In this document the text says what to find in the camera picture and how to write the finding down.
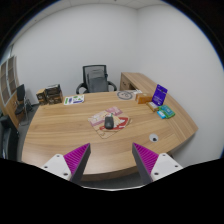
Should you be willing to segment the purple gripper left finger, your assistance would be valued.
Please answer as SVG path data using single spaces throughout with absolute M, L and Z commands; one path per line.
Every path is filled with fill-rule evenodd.
M 42 169 L 70 182 L 79 182 L 90 154 L 91 147 L 87 143 L 65 155 L 54 155 L 42 166 Z

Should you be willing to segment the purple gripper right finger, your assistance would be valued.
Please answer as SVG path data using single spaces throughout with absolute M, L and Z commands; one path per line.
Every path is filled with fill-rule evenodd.
M 132 144 L 132 154 L 143 183 L 154 182 L 182 169 L 167 153 L 157 154 L 137 143 Z

